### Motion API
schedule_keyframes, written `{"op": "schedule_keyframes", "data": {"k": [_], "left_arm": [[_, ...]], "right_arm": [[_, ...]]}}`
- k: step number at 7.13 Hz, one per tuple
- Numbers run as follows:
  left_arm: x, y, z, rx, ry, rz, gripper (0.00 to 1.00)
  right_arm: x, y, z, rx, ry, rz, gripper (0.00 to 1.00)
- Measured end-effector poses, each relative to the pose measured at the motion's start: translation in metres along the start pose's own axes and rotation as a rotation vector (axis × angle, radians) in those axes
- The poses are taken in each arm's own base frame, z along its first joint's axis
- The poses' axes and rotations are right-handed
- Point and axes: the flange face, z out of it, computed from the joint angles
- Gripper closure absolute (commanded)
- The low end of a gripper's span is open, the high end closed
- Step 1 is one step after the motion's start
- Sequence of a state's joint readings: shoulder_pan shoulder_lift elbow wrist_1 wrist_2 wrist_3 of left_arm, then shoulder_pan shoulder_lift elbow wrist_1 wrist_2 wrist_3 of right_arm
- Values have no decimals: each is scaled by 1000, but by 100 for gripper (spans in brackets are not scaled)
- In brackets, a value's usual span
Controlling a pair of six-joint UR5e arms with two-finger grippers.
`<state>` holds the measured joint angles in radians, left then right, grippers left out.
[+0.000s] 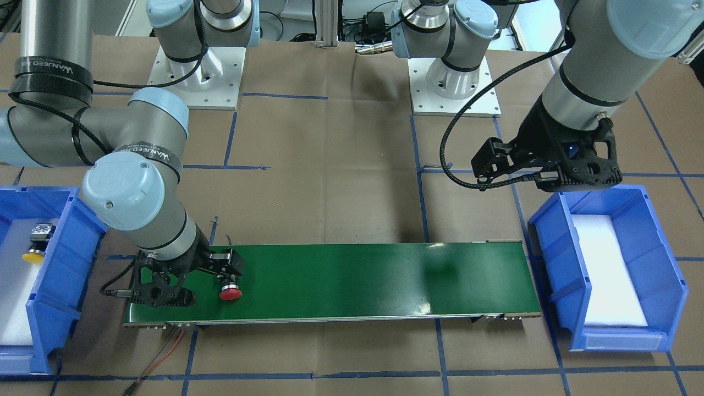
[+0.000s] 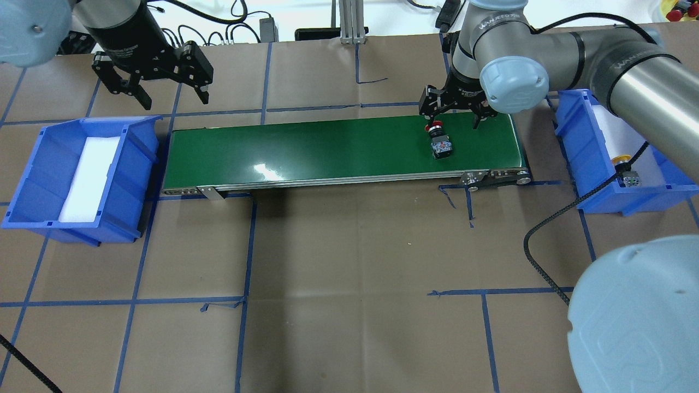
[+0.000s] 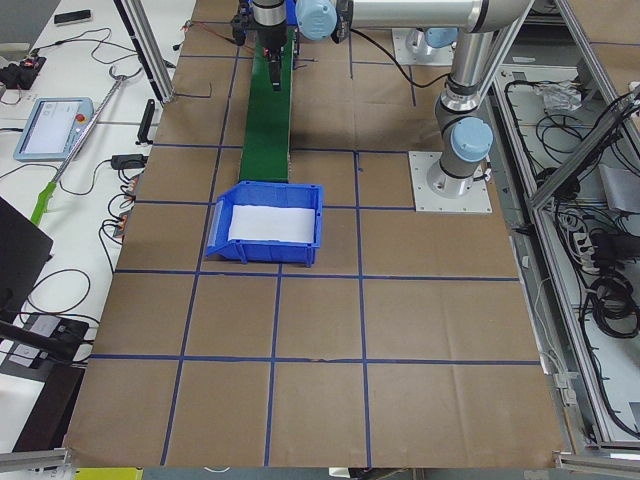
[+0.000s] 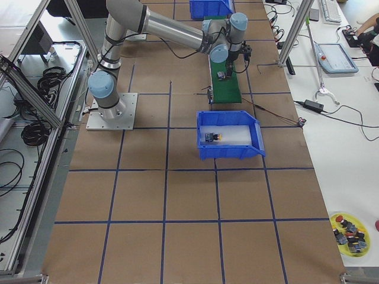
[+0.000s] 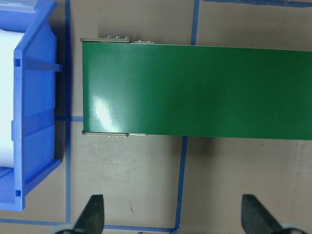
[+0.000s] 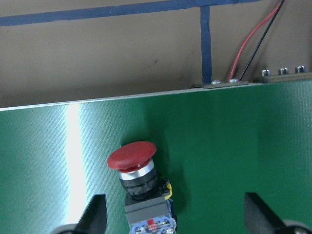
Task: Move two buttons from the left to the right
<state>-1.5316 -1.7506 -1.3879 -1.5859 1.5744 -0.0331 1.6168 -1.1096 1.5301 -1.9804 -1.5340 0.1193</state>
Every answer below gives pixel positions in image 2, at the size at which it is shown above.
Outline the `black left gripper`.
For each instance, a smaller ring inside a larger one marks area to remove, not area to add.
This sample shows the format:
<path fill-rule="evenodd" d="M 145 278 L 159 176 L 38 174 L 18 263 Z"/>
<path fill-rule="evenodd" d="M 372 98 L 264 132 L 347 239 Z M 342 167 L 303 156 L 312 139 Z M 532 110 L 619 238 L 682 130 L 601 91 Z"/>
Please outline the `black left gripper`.
<path fill-rule="evenodd" d="M 209 104 L 213 66 L 195 42 L 172 47 L 150 11 L 93 27 L 91 35 L 103 48 L 98 54 L 108 57 L 94 60 L 92 68 L 110 92 L 131 93 L 143 109 L 151 110 L 152 99 L 137 80 L 170 78 L 194 87 L 202 104 Z"/>

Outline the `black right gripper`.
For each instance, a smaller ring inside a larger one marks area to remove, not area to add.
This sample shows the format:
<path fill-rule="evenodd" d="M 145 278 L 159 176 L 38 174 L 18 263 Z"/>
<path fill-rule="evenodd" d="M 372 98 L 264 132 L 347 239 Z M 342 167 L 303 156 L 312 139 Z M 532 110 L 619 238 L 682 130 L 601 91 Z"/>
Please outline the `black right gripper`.
<path fill-rule="evenodd" d="M 473 112 L 472 129 L 481 122 L 495 116 L 495 110 L 487 104 L 486 94 L 477 78 L 464 76 L 451 70 L 443 88 L 427 85 L 419 100 L 419 114 L 425 116 L 426 127 L 439 126 L 437 116 L 447 110 L 469 110 Z"/>

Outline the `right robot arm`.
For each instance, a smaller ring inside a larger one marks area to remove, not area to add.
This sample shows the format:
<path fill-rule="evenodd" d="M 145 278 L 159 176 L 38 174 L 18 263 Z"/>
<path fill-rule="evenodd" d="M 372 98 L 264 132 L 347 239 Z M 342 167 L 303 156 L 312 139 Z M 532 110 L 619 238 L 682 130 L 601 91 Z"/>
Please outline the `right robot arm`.
<path fill-rule="evenodd" d="M 697 74 L 626 18 L 584 13 L 536 29 L 526 1 L 470 1 L 450 43 L 445 86 L 419 102 L 435 159 L 452 143 L 437 116 L 469 110 L 474 126 L 532 109 L 554 90 L 587 88 L 643 137 L 613 174 L 524 236 L 527 261 L 567 306 L 567 348 L 583 392 L 697 391 L 697 235 L 614 249 L 596 259 L 567 295 L 535 261 L 532 235 L 601 192 L 627 183 L 649 146 L 697 181 Z"/>

